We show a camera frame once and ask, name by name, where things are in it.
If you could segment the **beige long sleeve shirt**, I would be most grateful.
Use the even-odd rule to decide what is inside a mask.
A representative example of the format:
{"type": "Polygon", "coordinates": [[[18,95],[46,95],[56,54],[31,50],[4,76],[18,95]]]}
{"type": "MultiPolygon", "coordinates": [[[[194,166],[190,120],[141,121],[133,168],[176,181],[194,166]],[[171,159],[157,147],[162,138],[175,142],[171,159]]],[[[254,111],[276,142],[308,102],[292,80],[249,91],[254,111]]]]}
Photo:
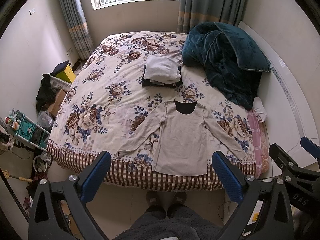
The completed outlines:
{"type": "Polygon", "coordinates": [[[238,159],[246,156],[238,142],[217,123],[211,111],[198,102],[166,101],[151,111],[118,150],[123,157],[159,132],[152,170],[172,176],[207,173],[207,133],[225,145],[238,159]]]}

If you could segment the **white bed headboard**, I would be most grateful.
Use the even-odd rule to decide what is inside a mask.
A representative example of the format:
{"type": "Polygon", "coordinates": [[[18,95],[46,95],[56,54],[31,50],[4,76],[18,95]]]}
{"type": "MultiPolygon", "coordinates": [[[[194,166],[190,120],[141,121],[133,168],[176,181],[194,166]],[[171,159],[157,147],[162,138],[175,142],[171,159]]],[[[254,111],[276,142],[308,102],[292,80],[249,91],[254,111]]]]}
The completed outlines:
{"type": "Polygon", "coordinates": [[[316,162],[300,145],[302,137],[319,144],[315,120],[295,77],[276,51],[251,27],[240,22],[244,30],[267,57],[271,71],[261,76],[258,96],[267,112],[265,127],[270,144],[276,143],[300,167],[316,162]]]}

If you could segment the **white pillow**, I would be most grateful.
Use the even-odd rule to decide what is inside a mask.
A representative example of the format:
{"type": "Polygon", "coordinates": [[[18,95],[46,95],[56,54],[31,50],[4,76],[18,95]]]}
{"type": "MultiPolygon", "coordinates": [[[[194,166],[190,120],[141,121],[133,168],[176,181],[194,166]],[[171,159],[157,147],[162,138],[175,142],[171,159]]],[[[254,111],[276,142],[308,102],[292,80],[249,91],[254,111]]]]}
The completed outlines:
{"type": "Polygon", "coordinates": [[[259,122],[265,122],[267,120],[267,112],[259,97],[255,97],[253,100],[253,112],[259,122]]]}

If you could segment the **right brown slipper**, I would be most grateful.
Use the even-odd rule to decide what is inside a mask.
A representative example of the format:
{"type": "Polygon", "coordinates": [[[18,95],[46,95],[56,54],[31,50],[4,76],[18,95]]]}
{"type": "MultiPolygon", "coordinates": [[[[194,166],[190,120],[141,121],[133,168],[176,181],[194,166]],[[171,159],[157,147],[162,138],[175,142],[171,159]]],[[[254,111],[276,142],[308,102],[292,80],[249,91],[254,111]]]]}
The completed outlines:
{"type": "Polygon", "coordinates": [[[175,211],[183,206],[185,204],[185,201],[187,200],[187,194],[185,192],[176,192],[174,194],[174,197],[167,209],[167,216],[169,218],[172,218],[175,211]]]}

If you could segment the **brown slipper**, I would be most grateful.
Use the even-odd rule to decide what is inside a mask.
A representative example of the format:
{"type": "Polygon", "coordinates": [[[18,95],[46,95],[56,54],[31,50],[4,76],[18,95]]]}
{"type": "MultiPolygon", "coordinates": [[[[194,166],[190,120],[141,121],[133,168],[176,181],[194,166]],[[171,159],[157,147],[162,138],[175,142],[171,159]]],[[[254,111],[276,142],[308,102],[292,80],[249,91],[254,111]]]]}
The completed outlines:
{"type": "Polygon", "coordinates": [[[146,202],[148,204],[148,210],[161,210],[163,208],[162,202],[155,191],[148,191],[146,193],[146,202]]]}
{"type": "Polygon", "coordinates": [[[185,201],[187,200],[187,194],[185,192],[176,192],[174,194],[174,197],[167,209],[167,216],[169,218],[172,218],[175,211],[183,206],[185,204],[185,201]]]}

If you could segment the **dark fuzzy trousers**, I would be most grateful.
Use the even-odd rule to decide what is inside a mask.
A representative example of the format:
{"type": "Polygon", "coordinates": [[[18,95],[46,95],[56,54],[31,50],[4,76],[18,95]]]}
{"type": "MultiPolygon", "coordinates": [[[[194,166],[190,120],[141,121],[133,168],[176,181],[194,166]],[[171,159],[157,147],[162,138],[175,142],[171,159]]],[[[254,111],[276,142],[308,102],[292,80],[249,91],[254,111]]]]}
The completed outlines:
{"type": "Polygon", "coordinates": [[[220,231],[185,205],[175,204],[167,211],[152,205],[116,239],[215,239],[220,231]]]}

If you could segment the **clear plastic bag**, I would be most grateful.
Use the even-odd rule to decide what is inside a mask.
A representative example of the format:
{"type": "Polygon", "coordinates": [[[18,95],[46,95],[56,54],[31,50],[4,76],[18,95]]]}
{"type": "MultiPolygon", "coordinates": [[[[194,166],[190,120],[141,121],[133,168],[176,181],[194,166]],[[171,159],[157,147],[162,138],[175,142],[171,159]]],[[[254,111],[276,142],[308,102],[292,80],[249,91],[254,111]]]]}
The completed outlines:
{"type": "Polygon", "coordinates": [[[54,124],[54,117],[48,111],[40,111],[37,118],[37,123],[50,132],[54,124]]]}

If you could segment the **left brown slipper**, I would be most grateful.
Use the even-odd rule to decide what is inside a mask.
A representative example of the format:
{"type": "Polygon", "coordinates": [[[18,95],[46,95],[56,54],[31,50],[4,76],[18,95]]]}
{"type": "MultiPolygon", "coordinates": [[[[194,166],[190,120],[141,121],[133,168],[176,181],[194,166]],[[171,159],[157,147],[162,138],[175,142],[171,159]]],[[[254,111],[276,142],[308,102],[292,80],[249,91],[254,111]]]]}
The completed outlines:
{"type": "Polygon", "coordinates": [[[155,191],[148,191],[146,193],[146,202],[148,204],[148,210],[161,210],[163,208],[162,202],[155,191]]]}

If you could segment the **brown cardboard box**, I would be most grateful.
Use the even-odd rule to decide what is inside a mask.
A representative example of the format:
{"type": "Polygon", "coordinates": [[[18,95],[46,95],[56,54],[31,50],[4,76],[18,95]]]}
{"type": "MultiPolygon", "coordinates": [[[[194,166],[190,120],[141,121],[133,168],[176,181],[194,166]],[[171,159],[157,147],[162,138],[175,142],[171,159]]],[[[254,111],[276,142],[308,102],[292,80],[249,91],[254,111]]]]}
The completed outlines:
{"type": "Polygon", "coordinates": [[[57,92],[57,94],[56,94],[55,102],[52,103],[52,104],[48,107],[47,111],[48,111],[53,117],[56,117],[56,116],[57,116],[58,111],[59,111],[59,109],[60,109],[60,106],[61,106],[61,104],[62,104],[65,96],[66,96],[65,91],[64,91],[63,89],[59,90],[59,91],[57,92]]]}

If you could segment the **floral bed blanket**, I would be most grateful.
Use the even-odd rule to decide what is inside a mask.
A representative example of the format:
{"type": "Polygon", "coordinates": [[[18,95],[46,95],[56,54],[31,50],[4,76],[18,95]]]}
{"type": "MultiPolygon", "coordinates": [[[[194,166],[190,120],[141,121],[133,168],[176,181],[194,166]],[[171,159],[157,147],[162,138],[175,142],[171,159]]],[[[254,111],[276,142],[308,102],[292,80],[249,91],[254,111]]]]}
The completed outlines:
{"type": "Polygon", "coordinates": [[[81,172],[101,151],[112,158],[106,182],[155,191],[215,190],[221,183],[212,168],[200,176],[161,174],[151,169],[159,132],[154,131],[134,152],[123,157],[117,150],[161,103],[198,102],[244,150],[238,159],[213,135],[207,135],[207,155],[222,151],[244,174],[255,174],[251,120],[247,111],[228,101],[210,86],[202,68],[182,67],[182,84],[176,88],[142,85],[149,55],[182,63],[186,35],[140,31],[105,38],[72,83],[57,113],[47,150],[61,167],[81,172]]]}

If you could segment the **white plastic crate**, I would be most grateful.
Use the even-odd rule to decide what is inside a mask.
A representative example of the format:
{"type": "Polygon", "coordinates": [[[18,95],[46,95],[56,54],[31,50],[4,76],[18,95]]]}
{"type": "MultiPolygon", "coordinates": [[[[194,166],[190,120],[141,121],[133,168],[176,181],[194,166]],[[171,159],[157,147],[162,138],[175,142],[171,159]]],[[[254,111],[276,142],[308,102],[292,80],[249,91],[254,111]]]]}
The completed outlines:
{"type": "Polygon", "coordinates": [[[60,78],[57,78],[54,76],[50,76],[50,85],[52,89],[57,89],[57,90],[62,89],[65,92],[68,92],[71,87],[71,83],[63,81],[60,78]]]}

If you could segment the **yellow box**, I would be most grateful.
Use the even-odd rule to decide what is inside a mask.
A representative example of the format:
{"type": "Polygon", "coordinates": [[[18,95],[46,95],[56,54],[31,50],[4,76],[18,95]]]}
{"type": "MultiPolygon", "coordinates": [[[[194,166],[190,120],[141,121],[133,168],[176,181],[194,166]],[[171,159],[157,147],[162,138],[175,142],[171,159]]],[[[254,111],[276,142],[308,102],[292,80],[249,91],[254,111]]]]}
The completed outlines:
{"type": "Polygon", "coordinates": [[[71,66],[67,64],[64,70],[56,74],[56,77],[68,83],[73,83],[76,78],[76,75],[72,71],[71,66]]]}

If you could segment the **dark navy cloth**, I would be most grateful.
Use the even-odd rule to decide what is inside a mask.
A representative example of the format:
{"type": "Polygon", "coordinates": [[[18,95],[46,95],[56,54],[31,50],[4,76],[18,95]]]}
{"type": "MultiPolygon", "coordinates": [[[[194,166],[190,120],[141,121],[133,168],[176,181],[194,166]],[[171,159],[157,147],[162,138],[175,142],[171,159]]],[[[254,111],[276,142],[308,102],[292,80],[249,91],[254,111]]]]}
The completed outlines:
{"type": "Polygon", "coordinates": [[[68,65],[69,65],[69,60],[67,60],[67,61],[65,61],[65,62],[63,62],[63,63],[60,63],[60,64],[56,65],[55,68],[54,68],[54,70],[53,70],[53,72],[52,72],[52,74],[53,74],[53,75],[57,75],[57,74],[59,74],[60,72],[63,72],[68,65]]]}

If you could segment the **right grey striped curtain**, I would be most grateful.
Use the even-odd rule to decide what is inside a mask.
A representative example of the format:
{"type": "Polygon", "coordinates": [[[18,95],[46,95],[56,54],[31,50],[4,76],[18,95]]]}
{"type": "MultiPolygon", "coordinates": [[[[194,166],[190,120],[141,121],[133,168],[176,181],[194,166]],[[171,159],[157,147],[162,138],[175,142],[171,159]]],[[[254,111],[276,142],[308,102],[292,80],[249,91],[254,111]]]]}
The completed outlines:
{"type": "Polygon", "coordinates": [[[245,7],[246,0],[180,0],[177,32],[188,33],[203,22],[238,25],[245,7]]]}

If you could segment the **white wall socket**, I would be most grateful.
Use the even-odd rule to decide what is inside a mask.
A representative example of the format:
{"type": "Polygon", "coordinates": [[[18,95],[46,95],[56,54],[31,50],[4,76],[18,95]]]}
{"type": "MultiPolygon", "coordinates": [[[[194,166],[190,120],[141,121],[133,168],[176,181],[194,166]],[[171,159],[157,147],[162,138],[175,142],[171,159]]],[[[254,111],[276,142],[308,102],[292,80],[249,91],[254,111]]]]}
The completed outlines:
{"type": "Polygon", "coordinates": [[[31,9],[31,10],[29,10],[29,14],[30,15],[32,15],[32,14],[34,14],[35,13],[35,9],[33,8],[33,9],[31,9]]]}

